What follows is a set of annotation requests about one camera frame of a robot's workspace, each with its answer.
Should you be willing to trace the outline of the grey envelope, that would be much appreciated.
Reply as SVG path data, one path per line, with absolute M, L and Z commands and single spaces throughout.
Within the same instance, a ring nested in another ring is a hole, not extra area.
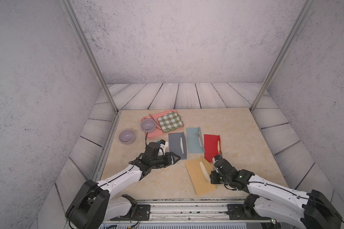
M 187 159 L 187 145 L 184 132 L 170 133 L 169 138 L 169 151 L 181 157 L 181 160 Z

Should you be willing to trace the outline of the yellow envelope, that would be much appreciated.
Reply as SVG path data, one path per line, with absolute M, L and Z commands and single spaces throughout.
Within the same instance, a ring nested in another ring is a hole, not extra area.
M 213 166 L 203 156 L 187 160 L 185 162 L 185 166 L 198 196 L 202 196 L 216 190 L 217 187 L 211 183 L 210 178 Z

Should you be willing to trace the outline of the light blue envelope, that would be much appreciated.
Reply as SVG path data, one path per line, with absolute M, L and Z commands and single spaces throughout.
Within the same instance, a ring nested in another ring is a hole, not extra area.
M 204 154 L 204 140 L 200 127 L 186 129 L 188 151 L 191 154 Z

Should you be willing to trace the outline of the red envelope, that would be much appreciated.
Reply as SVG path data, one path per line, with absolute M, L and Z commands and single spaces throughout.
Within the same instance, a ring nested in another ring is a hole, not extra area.
M 204 158 L 212 163 L 213 158 L 220 154 L 221 141 L 219 135 L 204 135 Z

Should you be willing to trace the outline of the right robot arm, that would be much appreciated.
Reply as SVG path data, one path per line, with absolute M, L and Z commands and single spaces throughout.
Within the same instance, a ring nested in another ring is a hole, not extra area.
M 221 155 L 213 158 L 213 164 L 212 184 L 248 194 L 243 209 L 249 219 L 271 218 L 298 229 L 340 229 L 344 226 L 342 216 L 322 192 L 290 189 L 251 171 L 236 170 Z

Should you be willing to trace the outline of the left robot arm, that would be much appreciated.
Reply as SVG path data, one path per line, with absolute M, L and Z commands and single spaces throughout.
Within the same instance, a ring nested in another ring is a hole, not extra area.
M 86 181 L 74 197 L 66 211 L 69 227 L 72 229 L 97 229 L 107 220 L 136 218 L 137 200 L 124 194 L 118 199 L 115 195 L 146 177 L 153 169 L 163 169 L 176 164 L 181 157 L 165 149 L 168 142 L 160 140 L 146 145 L 144 153 L 121 172 L 104 180 Z

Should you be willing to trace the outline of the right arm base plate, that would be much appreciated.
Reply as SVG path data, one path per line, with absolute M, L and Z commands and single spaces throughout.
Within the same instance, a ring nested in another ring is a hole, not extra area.
M 244 200 L 243 204 L 228 204 L 228 211 L 226 214 L 230 220 L 269 220 L 268 217 L 260 216 L 255 210 L 255 201 L 259 198 L 258 195 L 249 194 Z

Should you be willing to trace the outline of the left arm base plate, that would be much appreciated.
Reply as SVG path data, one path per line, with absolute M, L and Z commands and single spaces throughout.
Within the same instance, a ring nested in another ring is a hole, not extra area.
M 124 216 L 118 215 L 115 218 L 112 218 L 112 221 L 126 221 L 126 220 L 144 220 L 148 221 L 150 219 L 150 210 L 151 205 L 148 204 L 139 204 L 137 200 L 132 198 L 131 196 L 124 194 L 120 197 L 126 199 L 131 204 L 131 207 L 128 213 Z

